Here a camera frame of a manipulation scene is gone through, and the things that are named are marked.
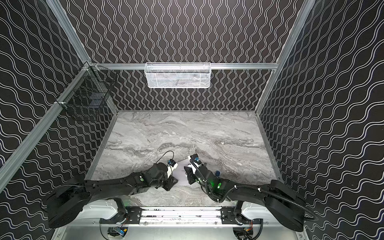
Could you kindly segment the white envelope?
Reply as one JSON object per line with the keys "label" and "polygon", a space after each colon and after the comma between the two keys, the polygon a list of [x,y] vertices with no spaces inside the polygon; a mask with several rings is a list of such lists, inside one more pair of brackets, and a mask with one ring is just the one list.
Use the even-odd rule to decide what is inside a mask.
{"label": "white envelope", "polygon": [[173,177],[178,180],[175,186],[190,186],[194,184],[196,182],[196,178],[194,175],[194,168],[192,167],[190,160],[185,159],[177,162],[177,164],[177,168],[173,171]]}

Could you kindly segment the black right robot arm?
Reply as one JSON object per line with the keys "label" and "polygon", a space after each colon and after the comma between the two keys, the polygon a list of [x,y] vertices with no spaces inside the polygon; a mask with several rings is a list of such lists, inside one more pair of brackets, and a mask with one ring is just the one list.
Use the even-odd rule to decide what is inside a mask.
{"label": "black right robot arm", "polygon": [[184,167],[189,184],[198,183],[216,203],[248,202],[266,207],[284,227],[302,232],[305,222],[305,200],[277,180],[265,185],[247,185],[215,176],[205,165]]}

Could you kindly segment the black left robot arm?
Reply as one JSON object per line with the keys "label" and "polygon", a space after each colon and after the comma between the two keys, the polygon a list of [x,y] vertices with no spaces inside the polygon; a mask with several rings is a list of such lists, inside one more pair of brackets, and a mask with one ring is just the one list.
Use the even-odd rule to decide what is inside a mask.
{"label": "black left robot arm", "polygon": [[47,206],[48,225],[51,229],[63,227],[79,215],[83,207],[94,201],[145,193],[150,188],[169,191],[178,180],[173,176],[178,163],[155,163],[143,172],[133,172],[126,177],[111,180],[86,180],[78,175],[55,188],[43,199]]}

